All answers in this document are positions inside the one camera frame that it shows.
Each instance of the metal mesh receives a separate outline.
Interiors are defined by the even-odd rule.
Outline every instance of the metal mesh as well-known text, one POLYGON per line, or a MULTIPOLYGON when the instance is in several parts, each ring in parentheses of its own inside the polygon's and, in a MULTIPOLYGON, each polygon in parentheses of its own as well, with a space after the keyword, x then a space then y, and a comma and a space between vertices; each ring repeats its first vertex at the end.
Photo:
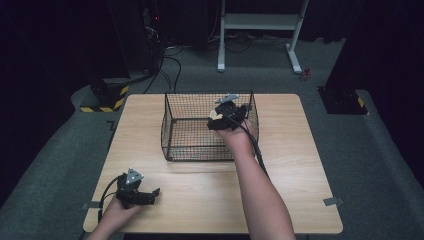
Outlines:
MULTIPOLYGON (((232 160, 224 141, 207 127, 215 101, 228 93, 166 93, 165 114, 162 122, 161 145, 168 161, 232 160)), ((252 91, 232 92, 239 98, 237 106, 247 105, 247 118, 255 129, 258 140, 259 122, 252 91)))

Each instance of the human arm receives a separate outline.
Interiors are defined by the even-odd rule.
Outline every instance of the human arm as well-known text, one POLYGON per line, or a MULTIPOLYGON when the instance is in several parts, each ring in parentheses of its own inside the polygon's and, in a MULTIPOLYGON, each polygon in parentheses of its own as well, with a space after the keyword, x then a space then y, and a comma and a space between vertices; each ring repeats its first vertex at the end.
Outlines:
POLYGON ((295 239, 287 207, 253 157, 249 136, 241 128, 218 130, 217 133, 234 156, 251 239, 295 239))
POLYGON ((138 214, 143 206, 136 205, 129 209, 125 209, 115 196, 110 201, 109 206, 103 213, 102 220, 99 222, 94 231, 87 240, 107 240, 116 231, 121 229, 127 222, 138 214))

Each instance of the white metal stand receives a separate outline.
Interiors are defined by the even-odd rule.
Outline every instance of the white metal stand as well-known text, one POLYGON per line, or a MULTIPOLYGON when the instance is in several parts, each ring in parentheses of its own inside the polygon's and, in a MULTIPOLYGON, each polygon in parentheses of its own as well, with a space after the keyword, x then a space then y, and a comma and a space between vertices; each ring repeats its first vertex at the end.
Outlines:
POLYGON ((225 29, 265 29, 293 31, 292 41, 286 44, 286 49, 293 66, 293 71, 300 74, 302 69, 297 60, 294 48, 299 37, 303 19, 305 18, 308 2, 309 0, 303 0, 299 14, 227 14, 225 13, 225 0, 222 0, 218 72, 225 71, 225 29))

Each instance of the gray carpet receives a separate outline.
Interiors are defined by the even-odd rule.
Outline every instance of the gray carpet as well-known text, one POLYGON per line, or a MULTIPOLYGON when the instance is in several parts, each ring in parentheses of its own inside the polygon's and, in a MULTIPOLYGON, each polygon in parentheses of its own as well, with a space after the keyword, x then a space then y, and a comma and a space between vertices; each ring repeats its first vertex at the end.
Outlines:
MULTIPOLYGON (((366 116, 329 115, 321 102, 317 86, 325 85, 342 46, 343 42, 319 40, 298 43, 302 67, 311 68, 308 81, 293 74, 283 44, 251 46, 241 53, 227 51, 224 73, 216 72, 216 50, 184 48, 173 56, 182 64, 177 91, 253 89, 255 93, 298 94, 333 194, 345 201, 338 208, 343 232, 311 235, 310 239, 422 239, 423 189, 390 138, 371 96, 358 91, 370 111, 366 116)), ((178 51, 170 49, 167 54, 178 51)), ((165 59, 162 69, 174 80, 178 65, 165 59)), ((149 80, 131 85, 128 95, 142 93, 148 84, 149 80)), ((147 93, 167 90, 165 78, 159 75, 147 93)), ((92 102, 88 86, 76 92, 72 101, 77 109, 92 102)), ((40 151, 2 207, 0 239, 78 239, 86 214, 81 207, 91 200, 112 136, 107 121, 116 126, 121 111, 75 111, 40 151)))

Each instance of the wooden tabletop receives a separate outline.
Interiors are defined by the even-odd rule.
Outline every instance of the wooden tabletop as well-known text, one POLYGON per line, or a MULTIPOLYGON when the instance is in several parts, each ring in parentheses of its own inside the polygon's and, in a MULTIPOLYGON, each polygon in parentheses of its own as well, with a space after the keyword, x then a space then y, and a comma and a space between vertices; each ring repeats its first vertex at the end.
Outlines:
MULTIPOLYGON (((155 205, 137 215, 123 232, 247 233, 233 162, 168 162, 161 150, 164 95, 128 97, 93 201, 129 167, 144 175, 140 191, 161 188, 155 205)), ((343 225, 302 104, 294 94, 255 94, 259 147, 268 174, 289 209, 299 234, 336 234, 343 225)), ((97 225, 89 209, 84 229, 97 225)))

